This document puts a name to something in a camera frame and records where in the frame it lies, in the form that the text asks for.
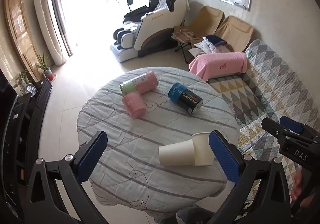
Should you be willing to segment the person's right hand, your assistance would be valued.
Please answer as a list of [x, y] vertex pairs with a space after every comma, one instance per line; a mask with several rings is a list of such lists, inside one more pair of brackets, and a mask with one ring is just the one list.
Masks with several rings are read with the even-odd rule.
[[[300, 194], [302, 193], [302, 178], [303, 178], [302, 168], [300, 168], [295, 175], [294, 184], [291, 189], [290, 197], [291, 197], [292, 201], [296, 201], [298, 199], [298, 197], [300, 196]], [[305, 198], [300, 203], [300, 207], [307, 208], [309, 206], [309, 204], [311, 203], [313, 197], [314, 197], [314, 195], [310, 195], [309, 197]]]

